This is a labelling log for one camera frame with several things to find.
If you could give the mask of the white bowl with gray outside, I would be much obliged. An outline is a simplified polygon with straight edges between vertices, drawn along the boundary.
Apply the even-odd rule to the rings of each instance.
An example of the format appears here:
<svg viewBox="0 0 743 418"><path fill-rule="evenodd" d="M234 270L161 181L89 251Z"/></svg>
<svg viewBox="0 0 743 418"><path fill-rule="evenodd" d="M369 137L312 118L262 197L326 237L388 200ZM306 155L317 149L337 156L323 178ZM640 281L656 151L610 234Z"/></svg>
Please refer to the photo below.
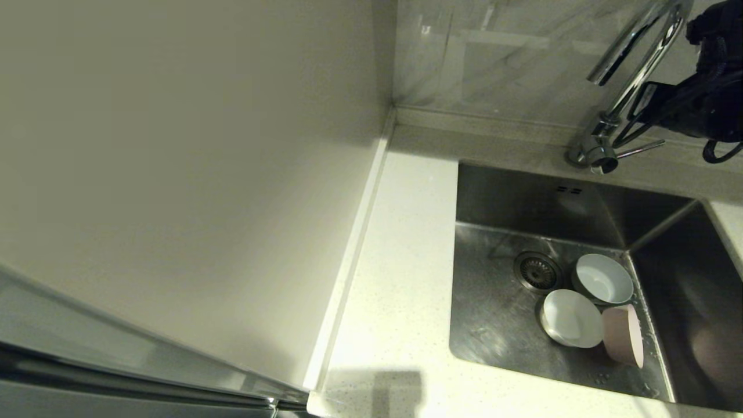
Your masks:
<svg viewBox="0 0 743 418"><path fill-rule="evenodd" d="M634 294L632 276L616 260L602 254L584 254L572 270L573 288L599 306L618 306Z"/></svg>

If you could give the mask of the pink bowl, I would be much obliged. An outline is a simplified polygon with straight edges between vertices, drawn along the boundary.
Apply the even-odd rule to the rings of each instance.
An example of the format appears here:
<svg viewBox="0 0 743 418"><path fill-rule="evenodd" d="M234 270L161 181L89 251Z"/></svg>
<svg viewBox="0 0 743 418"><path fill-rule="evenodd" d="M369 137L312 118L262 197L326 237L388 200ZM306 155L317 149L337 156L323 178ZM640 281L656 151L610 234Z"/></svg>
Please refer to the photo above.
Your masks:
<svg viewBox="0 0 743 418"><path fill-rule="evenodd" d="M610 359L639 369L644 365L643 335L631 304L603 310L603 345Z"/></svg>

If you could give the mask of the white shallow bowl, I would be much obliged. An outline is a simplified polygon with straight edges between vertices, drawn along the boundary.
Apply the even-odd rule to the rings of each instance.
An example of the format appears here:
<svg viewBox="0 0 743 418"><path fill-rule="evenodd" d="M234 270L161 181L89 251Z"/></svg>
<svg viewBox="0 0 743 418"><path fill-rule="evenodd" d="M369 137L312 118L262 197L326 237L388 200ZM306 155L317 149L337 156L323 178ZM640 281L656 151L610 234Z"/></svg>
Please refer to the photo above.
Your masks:
<svg viewBox="0 0 743 418"><path fill-rule="evenodd" d="M604 339L600 310L570 289L557 289L544 297L539 323L553 341L566 347L593 348Z"/></svg>

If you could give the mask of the stainless steel sink basin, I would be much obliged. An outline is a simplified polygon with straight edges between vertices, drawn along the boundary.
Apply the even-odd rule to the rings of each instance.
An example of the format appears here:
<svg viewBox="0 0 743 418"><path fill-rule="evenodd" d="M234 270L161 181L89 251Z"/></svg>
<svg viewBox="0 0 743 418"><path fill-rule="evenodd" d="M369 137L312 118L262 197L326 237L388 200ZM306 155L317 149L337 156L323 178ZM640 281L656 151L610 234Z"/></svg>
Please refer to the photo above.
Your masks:
<svg viewBox="0 0 743 418"><path fill-rule="evenodd" d="M513 260L546 254L564 289L584 254L632 276L642 369L604 344L570 348L538 322L544 297ZM460 163L449 349L466 362L603 391L743 413L743 266L695 199Z"/></svg>

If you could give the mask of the chrome gooseneck faucet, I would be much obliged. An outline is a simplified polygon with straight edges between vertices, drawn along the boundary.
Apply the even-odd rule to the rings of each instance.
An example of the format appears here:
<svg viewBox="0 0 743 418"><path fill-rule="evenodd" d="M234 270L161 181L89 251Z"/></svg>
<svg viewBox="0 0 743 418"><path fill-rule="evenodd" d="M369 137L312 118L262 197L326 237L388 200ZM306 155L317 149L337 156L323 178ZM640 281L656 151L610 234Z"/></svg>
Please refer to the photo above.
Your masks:
<svg viewBox="0 0 743 418"><path fill-rule="evenodd" d="M569 163L597 170L602 174L609 174L616 169L619 158L610 141L611 137L623 122L624 114L643 83L647 82L676 42L689 20L693 5L694 0L648 0L647 5L635 13L624 26L587 76L587 80L595 85L604 87L630 53L637 50L642 37L657 23L660 24L660 31L616 98L613 98L605 110L597 113L589 132L574 141L566 154Z"/></svg>

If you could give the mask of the round metal drain strainer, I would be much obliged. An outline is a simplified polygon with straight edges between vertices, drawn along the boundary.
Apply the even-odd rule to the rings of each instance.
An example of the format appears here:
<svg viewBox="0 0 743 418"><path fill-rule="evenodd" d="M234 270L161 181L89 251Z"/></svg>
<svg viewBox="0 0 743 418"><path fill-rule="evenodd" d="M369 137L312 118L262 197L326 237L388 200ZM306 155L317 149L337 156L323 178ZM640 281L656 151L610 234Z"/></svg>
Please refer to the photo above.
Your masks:
<svg viewBox="0 0 743 418"><path fill-rule="evenodd" d="M524 288L542 296L565 285L562 267L538 251L519 253L513 260L513 275Z"/></svg>

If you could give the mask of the tall glossy cabinet unit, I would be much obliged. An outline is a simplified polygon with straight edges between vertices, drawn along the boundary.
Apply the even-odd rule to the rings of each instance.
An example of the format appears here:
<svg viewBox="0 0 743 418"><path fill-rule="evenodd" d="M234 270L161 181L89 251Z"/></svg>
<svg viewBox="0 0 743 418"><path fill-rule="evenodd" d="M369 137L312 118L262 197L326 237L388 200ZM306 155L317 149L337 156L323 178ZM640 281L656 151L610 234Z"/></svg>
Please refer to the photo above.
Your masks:
<svg viewBox="0 0 743 418"><path fill-rule="evenodd" d="M399 0L0 0L0 338L149 338L312 391Z"/></svg>

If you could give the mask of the chrome cabinet trim strip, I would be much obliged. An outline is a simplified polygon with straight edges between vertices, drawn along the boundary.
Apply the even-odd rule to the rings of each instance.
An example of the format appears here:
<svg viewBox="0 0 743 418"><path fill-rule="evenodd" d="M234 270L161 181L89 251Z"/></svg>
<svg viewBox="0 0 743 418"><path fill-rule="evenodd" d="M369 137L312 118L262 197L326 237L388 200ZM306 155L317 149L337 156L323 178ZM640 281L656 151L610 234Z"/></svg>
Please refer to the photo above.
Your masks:
<svg viewBox="0 0 743 418"><path fill-rule="evenodd" d="M306 411L309 392L170 341L0 338L0 410L81 416Z"/></svg>

